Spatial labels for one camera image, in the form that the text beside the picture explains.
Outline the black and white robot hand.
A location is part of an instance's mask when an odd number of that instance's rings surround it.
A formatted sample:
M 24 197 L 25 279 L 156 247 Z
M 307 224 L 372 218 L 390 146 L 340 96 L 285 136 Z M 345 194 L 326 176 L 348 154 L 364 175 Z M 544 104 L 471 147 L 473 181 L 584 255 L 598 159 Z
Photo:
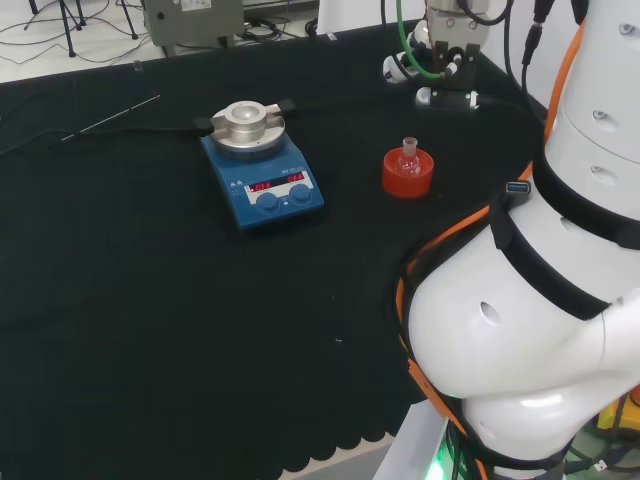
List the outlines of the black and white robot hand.
M 390 84 L 409 82 L 414 86 L 418 108 L 465 113 L 477 110 L 480 95 L 475 89 L 475 77 L 480 45 L 467 43 L 461 47 L 435 40 L 433 26 L 426 18 L 420 20 L 405 42 L 416 63 L 434 77 L 423 75 L 402 50 L 384 60 L 384 79 Z

